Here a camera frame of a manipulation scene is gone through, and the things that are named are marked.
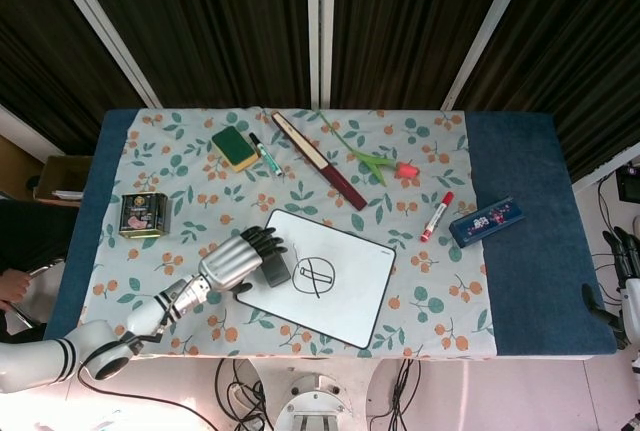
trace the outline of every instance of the floral tablecloth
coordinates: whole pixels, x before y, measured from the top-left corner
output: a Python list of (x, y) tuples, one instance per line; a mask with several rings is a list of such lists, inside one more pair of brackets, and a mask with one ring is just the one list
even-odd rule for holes
[[(129, 128), (102, 223), (81, 322), (107, 320), (124, 332), (127, 315), (178, 277), (194, 273), (200, 258), (229, 236), (264, 225), (281, 208), (354, 233), (397, 251), (373, 338), (361, 350), (209, 293), (165, 333), (147, 344), (153, 355), (359, 357), (485, 357), (496, 355), (482, 245), (460, 250), (449, 223), (474, 211), (475, 193), (464, 113), (345, 111), (324, 115), (358, 151), (411, 162), (413, 179), (386, 186), (360, 163), (318, 114), (281, 110), (367, 199), (357, 212), (295, 150), (271, 122), (272, 110), (142, 109)], [(254, 132), (285, 174), (276, 178), (262, 161), (240, 173), (212, 147), (211, 136), (235, 126)], [(172, 201), (170, 233), (157, 239), (118, 234), (121, 198), (137, 191), (165, 193)], [(429, 243), (419, 241), (425, 221), (447, 191), (455, 200)]]

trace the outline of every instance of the whiteboard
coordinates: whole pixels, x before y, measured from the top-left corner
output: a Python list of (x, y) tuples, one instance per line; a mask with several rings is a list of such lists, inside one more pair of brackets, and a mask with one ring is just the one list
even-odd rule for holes
[(258, 270), (241, 303), (358, 348), (369, 345), (387, 287), (395, 250), (315, 223), (281, 209), (266, 227), (284, 240), (292, 278), (269, 287)]

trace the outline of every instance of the floor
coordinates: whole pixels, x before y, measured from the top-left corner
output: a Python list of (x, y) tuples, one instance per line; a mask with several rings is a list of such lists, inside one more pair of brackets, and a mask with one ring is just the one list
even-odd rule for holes
[[(611, 222), (631, 231), (640, 205), (617, 200), (615, 178), (603, 186)], [(596, 187), (576, 196), (592, 253), (608, 253), (601, 237), (604, 229)], [(595, 256), (595, 264), (611, 263), (610, 256)], [(34, 283), (37, 313), (46, 317), (62, 268)], [(612, 267), (597, 271), (605, 289), (615, 296)], [(492, 360), (422, 364), (422, 380), (405, 414), (409, 430), (619, 430), (640, 411), (630, 363), (637, 351), (628, 348), (613, 356), (586, 361)], [(215, 359), (157, 358), (137, 361), (126, 372), (101, 383), (107, 389), (144, 393), (195, 407), (223, 430), (233, 425), (215, 404)], [(368, 392), (369, 415), (384, 413), (399, 363), (383, 361)], [(250, 364), (241, 371), (251, 374)], [(415, 374), (410, 377), (412, 388)], [(96, 395), (75, 380), (12, 395), (0, 396), (0, 430), (174, 430), (207, 429), (188, 412), (166, 405)], [(387, 429), (383, 420), (373, 430)]]

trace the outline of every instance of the curtain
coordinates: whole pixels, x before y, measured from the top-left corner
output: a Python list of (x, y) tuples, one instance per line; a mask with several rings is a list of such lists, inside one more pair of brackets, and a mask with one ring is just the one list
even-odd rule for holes
[(0, 104), (68, 154), (142, 101), (71, 0), (0, 0)]
[(333, 108), (438, 109), (493, 0), (335, 0)]
[(512, 0), (456, 108), (552, 113), (588, 174), (640, 141), (640, 0)]
[(98, 0), (165, 107), (310, 105), (307, 0)]

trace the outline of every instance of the yellow sponge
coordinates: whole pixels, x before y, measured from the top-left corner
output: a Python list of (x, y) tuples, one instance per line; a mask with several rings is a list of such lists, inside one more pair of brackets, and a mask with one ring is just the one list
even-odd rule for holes
[(227, 126), (211, 138), (220, 154), (239, 173), (258, 160), (258, 155), (249, 143), (242, 137), (235, 126)]

